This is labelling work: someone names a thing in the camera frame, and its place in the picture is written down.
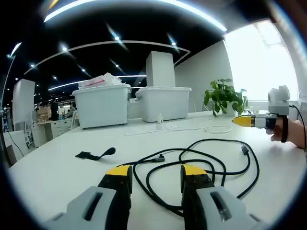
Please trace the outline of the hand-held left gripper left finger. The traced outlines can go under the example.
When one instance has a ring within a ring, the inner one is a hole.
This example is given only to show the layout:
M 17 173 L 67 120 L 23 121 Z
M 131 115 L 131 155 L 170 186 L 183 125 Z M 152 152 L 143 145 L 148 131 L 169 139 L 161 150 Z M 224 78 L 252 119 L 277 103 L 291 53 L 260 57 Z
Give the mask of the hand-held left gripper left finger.
M 59 213 L 44 223 L 47 230 L 126 230 L 131 208 L 132 166 L 121 165 L 105 174 Z

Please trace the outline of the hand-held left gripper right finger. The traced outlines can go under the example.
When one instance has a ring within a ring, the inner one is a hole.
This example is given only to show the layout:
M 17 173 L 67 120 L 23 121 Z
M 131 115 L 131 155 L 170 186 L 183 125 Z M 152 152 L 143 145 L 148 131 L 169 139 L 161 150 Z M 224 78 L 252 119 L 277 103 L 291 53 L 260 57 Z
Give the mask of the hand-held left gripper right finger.
M 241 200 L 222 186 L 215 187 L 207 172 L 181 165 L 182 209 L 186 230 L 266 230 L 268 224 L 246 212 Z

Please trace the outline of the person's right hand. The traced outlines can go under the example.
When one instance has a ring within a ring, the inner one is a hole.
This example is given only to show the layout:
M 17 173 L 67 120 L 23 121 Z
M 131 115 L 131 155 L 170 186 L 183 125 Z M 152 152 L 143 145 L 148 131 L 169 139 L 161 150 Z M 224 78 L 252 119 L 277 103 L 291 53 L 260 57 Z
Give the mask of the person's right hand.
M 296 129 L 297 123 L 295 121 L 292 121 L 288 119 L 288 131 L 287 131 L 287 142 L 294 143 L 294 137 L 295 137 L 295 129 Z M 271 141 L 282 141 L 282 134 L 283 134 L 283 119 L 277 118 L 275 126 L 273 130 L 268 130 L 267 134 L 271 134 Z

